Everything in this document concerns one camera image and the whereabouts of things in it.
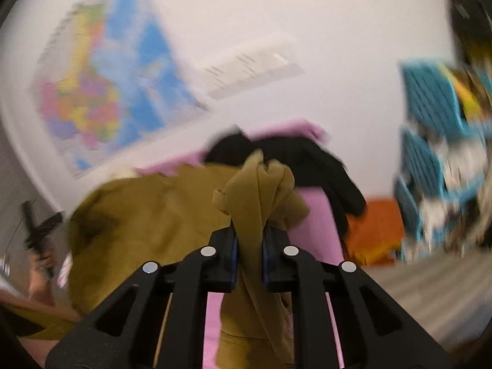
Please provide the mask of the person's left hand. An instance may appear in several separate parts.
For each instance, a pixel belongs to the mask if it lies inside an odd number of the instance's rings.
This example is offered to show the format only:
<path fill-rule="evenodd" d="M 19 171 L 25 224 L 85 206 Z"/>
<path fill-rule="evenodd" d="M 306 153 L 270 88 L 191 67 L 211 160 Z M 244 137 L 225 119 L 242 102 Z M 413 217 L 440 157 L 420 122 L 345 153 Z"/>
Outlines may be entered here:
<path fill-rule="evenodd" d="M 50 281 L 43 274 L 44 268 L 52 268 L 55 266 L 54 253 L 52 251 L 49 252 L 48 250 L 42 255 L 31 252 L 29 260 L 29 298 L 35 302 L 54 307 L 55 301 Z"/>

